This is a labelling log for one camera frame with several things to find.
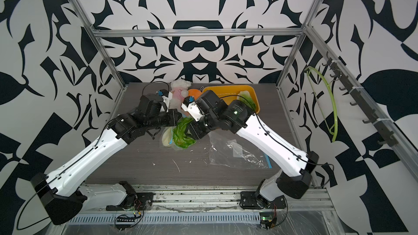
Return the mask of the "yellow plastic tray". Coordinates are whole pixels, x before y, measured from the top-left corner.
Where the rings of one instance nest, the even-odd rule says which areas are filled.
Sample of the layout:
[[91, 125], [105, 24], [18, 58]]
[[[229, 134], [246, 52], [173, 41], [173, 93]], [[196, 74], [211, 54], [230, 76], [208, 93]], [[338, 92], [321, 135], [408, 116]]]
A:
[[257, 105], [257, 111], [258, 114], [260, 112], [260, 105], [259, 101], [255, 92], [255, 89], [250, 85], [222, 85], [222, 86], [209, 86], [202, 89], [202, 92], [206, 92], [212, 90], [218, 97], [222, 97], [224, 102], [226, 104], [232, 103], [234, 100], [237, 100], [238, 93], [241, 91], [249, 91], [251, 97], [255, 101]]

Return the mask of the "clear zipper bag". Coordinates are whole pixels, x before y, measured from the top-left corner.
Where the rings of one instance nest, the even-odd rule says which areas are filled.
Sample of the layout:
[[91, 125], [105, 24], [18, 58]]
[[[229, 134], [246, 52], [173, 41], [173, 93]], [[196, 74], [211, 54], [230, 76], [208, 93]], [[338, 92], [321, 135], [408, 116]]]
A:
[[211, 148], [209, 162], [234, 169], [271, 169], [269, 157], [250, 141], [229, 131], [215, 130], [209, 133]]
[[194, 122], [192, 117], [182, 116], [175, 126], [165, 127], [160, 138], [160, 147], [180, 151], [194, 145], [197, 141], [190, 136], [187, 129]]

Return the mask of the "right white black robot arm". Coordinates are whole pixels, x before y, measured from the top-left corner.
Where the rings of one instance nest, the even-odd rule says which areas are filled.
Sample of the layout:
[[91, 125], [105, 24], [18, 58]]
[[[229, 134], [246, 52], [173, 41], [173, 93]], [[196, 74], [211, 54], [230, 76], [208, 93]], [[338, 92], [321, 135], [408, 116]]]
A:
[[302, 151], [275, 133], [259, 118], [248, 99], [238, 96], [226, 104], [209, 90], [197, 99], [185, 98], [182, 108], [193, 118], [187, 126], [191, 138], [201, 139], [217, 129], [230, 131], [251, 142], [279, 166], [277, 174], [262, 182], [258, 191], [260, 198], [273, 201], [287, 195], [300, 199], [306, 193], [318, 154]]

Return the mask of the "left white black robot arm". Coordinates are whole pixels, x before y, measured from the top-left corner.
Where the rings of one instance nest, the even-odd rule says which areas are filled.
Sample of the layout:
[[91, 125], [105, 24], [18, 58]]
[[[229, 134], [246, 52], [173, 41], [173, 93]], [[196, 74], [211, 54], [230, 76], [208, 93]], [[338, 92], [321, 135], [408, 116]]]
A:
[[139, 105], [129, 113], [120, 114], [103, 129], [97, 140], [49, 174], [31, 179], [44, 209], [55, 225], [64, 224], [81, 211], [99, 207], [129, 209], [138, 199], [126, 181], [103, 187], [88, 187], [84, 181], [106, 160], [138, 137], [175, 126], [182, 117], [169, 107], [171, 92], [143, 95]]

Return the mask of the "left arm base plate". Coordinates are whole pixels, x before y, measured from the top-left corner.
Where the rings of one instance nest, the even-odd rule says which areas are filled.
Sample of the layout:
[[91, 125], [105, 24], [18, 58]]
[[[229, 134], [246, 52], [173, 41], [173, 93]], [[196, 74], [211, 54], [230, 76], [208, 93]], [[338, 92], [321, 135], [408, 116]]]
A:
[[134, 188], [126, 181], [119, 182], [119, 185], [125, 189], [127, 196], [119, 205], [106, 206], [106, 211], [142, 211], [152, 206], [154, 193], [137, 193]]

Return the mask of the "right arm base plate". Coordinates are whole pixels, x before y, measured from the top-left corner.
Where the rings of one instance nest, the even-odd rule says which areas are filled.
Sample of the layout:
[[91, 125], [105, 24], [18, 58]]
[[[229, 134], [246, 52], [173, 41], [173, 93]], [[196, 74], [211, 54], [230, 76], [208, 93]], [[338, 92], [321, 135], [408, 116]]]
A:
[[256, 191], [242, 191], [240, 192], [239, 206], [244, 210], [273, 210], [285, 209], [287, 203], [285, 202], [285, 196], [281, 195], [273, 201], [268, 201], [260, 195], [260, 189], [265, 179], [263, 179]]

